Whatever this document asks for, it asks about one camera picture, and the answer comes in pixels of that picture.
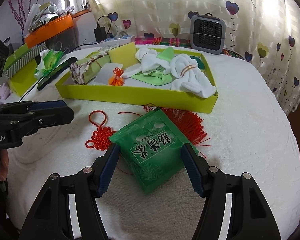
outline chinese character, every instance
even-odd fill
[[[158,148],[160,148],[160,144],[156,139],[151,139],[147,141],[147,144],[150,146],[150,150],[153,150],[154,152],[158,152]]]
[[[141,158],[142,159],[146,159],[148,156],[148,152],[146,151],[146,146],[144,144],[140,144],[138,145],[135,149],[133,153],[138,153],[141,154]]]
[[[158,135],[158,141],[161,142],[163,145],[166,145],[167,143],[171,142],[171,139],[169,138],[166,132],[163,132],[162,134]]]

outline person's hand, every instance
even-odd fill
[[[6,181],[9,168],[9,157],[7,150],[0,150],[0,181]]]

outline plaid cloth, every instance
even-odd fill
[[[135,44],[152,44],[152,45],[165,45],[165,46],[175,46],[175,47],[183,47],[191,49],[190,41],[186,39],[179,38],[136,38]],[[228,49],[223,49],[221,54],[228,55],[230,57],[236,57],[243,59],[244,58],[237,54],[234,51],[230,51]]]

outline power adapter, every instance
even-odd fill
[[[104,41],[107,38],[105,27],[104,26],[100,27],[100,25],[97,26],[97,28],[94,29],[94,36],[97,42]]]

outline yellow sponge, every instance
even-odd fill
[[[139,63],[134,57],[137,48],[134,42],[109,50],[111,63],[122,64],[122,69],[126,69],[132,65]]]

